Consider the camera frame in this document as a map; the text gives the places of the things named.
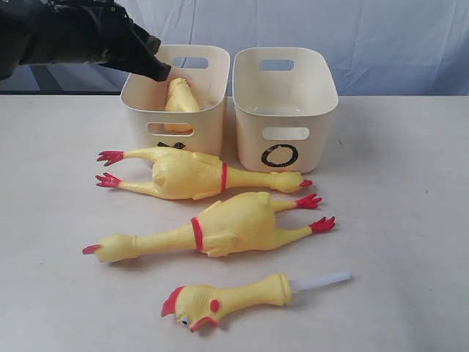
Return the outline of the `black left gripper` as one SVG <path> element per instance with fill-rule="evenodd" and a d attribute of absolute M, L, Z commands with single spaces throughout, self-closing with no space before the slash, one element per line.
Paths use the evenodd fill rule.
<path fill-rule="evenodd" d="M 165 81 L 160 39 L 115 1 L 2 1 L 1 78 L 20 65 L 94 63 Z"/>

